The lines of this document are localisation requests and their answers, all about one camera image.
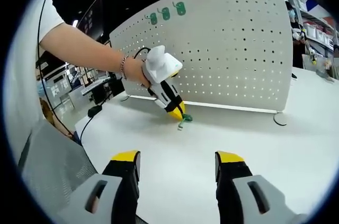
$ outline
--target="white partition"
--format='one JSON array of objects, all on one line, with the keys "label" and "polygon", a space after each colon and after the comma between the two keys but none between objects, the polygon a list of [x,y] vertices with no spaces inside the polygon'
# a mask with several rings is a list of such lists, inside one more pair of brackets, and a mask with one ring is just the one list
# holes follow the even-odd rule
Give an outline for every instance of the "white partition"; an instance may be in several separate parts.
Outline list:
[{"label": "white partition", "polygon": [[[178,2],[184,15],[177,13]],[[169,9],[168,20],[163,8]],[[151,13],[156,24],[147,19]],[[110,40],[131,56],[142,47],[165,45],[183,62],[176,81],[184,100],[285,108],[292,36],[284,0],[161,0],[122,23]],[[140,85],[123,83],[127,93],[149,96]]]}]

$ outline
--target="green object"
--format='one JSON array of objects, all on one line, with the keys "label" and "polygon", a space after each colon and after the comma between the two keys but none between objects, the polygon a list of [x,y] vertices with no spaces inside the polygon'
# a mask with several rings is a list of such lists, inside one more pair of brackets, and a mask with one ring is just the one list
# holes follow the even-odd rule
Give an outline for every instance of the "green object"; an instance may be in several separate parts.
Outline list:
[{"label": "green object", "polygon": [[186,14],[185,4],[183,2],[178,2],[176,5],[173,2],[173,6],[176,7],[176,11],[179,16]]},{"label": "green object", "polygon": [[151,13],[151,15],[150,15],[149,17],[147,17],[147,16],[145,15],[145,18],[146,18],[146,19],[150,19],[150,23],[151,23],[152,25],[155,25],[155,24],[158,23],[157,14],[156,14],[155,12]]},{"label": "green object", "polygon": [[178,130],[182,130],[183,129],[182,124],[184,123],[184,121],[187,121],[187,122],[193,121],[192,116],[189,115],[189,114],[182,114],[182,117],[183,117],[183,119],[182,119],[182,121],[178,125]]},{"label": "green object", "polygon": [[165,7],[163,8],[161,11],[159,11],[159,9],[157,8],[158,12],[161,13],[163,15],[163,19],[164,20],[169,20],[171,15],[170,15],[170,10]]}]

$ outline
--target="white t-shirt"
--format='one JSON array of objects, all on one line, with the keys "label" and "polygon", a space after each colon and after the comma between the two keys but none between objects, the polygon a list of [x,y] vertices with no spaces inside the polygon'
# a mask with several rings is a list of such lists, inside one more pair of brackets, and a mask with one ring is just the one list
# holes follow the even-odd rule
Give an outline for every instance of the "white t-shirt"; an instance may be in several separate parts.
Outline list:
[{"label": "white t-shirt", "polygon": [[[4,120],[7,138],[16,163],[34,126],[40,119],[44,119],[35,79],[38,25],[43,1],[31,0],[28,4],[6,61],[3,91]],[[39,41],[51,29],[63,22],[52,0],[46,0]]]}]

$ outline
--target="ceiling light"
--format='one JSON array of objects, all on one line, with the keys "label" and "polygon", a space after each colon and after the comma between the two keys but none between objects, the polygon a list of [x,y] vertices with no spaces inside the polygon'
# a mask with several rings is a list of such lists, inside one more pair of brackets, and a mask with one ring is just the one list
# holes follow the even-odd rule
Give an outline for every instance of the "ceiling light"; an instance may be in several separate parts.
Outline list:
[{"label": "ceiling light", "polygon": [[76,25],[78,24],[78,21],[79,21],[79,20],[74,20],[72,26],[73,26],[73,27],[76,27]]}]

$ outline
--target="bracelet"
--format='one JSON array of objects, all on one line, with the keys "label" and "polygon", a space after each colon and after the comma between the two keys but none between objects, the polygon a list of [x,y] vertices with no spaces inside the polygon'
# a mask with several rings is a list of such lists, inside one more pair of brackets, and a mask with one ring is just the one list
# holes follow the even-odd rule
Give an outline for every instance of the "bracelet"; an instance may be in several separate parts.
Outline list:
[{"label": "bracelet", "polygon": [[120,64],[120,74],[121,76],[123,77],[123,79],[127,79],[126,78],[126,75],[125,75],[125,71],[124,71],[124,66],[125,66],[125,61],[127,59],[128,55],[125,55],[123,58],[122,58],[122,61],[121,61],[121,64]]}]

